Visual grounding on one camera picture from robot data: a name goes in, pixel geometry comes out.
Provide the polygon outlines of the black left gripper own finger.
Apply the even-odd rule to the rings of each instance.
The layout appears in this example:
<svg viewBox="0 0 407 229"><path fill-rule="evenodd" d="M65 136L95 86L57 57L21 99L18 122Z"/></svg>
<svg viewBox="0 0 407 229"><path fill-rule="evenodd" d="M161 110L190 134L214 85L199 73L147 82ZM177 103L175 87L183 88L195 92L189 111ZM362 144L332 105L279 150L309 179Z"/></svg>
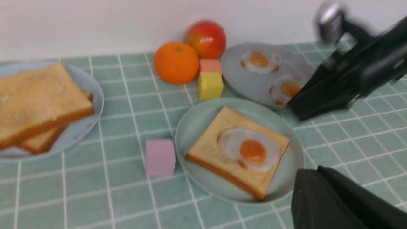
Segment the black left gripper own finger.
<svg viewBox="0 0 407 229"><path fill-rule="evenodd" d="M295 229L405 229L406 212L333 168L298 169L291 200Z"/></svg>

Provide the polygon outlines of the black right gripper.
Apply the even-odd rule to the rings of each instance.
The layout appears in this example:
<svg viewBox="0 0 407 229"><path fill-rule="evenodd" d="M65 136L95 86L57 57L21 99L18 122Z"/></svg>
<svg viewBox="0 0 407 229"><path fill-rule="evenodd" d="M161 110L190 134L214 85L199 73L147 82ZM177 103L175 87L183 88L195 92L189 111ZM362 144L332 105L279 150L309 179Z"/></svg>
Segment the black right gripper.
<svg viewBox="0 0 407 229"><path fill-rule="evenodd" d="M406 18L374 35L348 19L341 2L323 2L314 22L325 44L336 45L346 34L355 44L348 51L334 51L288 101L286 108L299 121L349 110L356 97L367 96L406 74Z"/></svg>

